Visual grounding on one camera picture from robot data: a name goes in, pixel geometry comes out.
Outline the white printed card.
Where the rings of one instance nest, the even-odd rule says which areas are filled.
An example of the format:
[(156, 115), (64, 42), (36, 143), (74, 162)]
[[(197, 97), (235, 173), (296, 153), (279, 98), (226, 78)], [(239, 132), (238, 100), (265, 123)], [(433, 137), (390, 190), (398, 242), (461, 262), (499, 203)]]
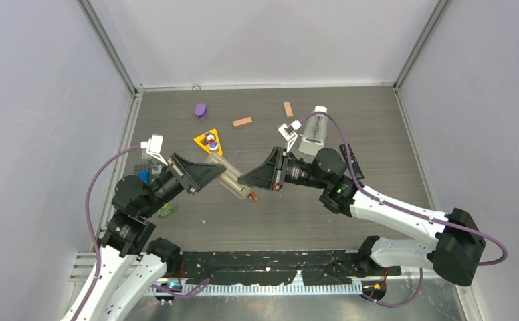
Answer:
[(247, 185), (240, 184), (238, 178), (242, 173), (222, 156), (211, 153), (205, 158), (205, 163), (223, 165), (225, 171), (217, 178), (219, 182), (239, 199), (252, 199), (252, 189)]

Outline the black remote control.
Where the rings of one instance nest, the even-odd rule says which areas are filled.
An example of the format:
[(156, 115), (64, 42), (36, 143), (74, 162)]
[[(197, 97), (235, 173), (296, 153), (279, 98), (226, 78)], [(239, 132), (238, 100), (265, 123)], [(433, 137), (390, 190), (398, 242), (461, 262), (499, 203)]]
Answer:
[(363, 180), (365, 178), (362, 170), (361, 170), (361, 167), (353, 153), (353, 150), (352, 150), (352, 147), (349, 143), (347, 144), (341, 144), (339, 146), (339, 149), (341, 151), (341, 154), (343, 155), (344, 157), (344, 160), (347, 161), (349, 160), (349, 162), (351, 163), (352, 165), (352, 168), (354, 170), (354, 173), (355, 173), (355, 176), (356, 176), (356, 179), (357, 180)]

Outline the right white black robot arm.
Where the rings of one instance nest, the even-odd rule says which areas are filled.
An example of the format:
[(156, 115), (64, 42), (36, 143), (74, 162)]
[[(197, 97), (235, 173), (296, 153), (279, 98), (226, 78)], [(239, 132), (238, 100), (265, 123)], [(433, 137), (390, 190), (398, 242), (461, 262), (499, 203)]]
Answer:
[(451, 213), (424, 209), (357, 187), (346, 174), (347, 163), (331, 148), (319, 150), (308, 163), (275, 147), (258, 167), (241, 175), (239, 183), (279, 191), (285, 183), (322, 189), (320, 202), (329, 211), (384, 225), (407, 236), (392, 240), (369, 236), (359, 249), (358, 267), (366, 274), (381, 268), (406, 266), (433, 270), (459, 285), (472, 284), (486, 248), (478, 226), (463, 209)]

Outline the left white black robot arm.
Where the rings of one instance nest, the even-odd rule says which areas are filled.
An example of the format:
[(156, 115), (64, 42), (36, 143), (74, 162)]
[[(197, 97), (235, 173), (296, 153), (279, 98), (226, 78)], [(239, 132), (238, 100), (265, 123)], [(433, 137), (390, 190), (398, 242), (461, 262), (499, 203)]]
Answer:
[(150, 237), (149, 221), (166, 203), (186, 191), (194, 195), (226, 170), (222, 164), (194, 163), (172, 154), (149, 184), (136, 175), (114, 189), (114, 215), (95, 251), (90, 284), (84, 285), (64, 320), (124, 320), (162, 276), (175, 276), (183, 256), (174, 243)]

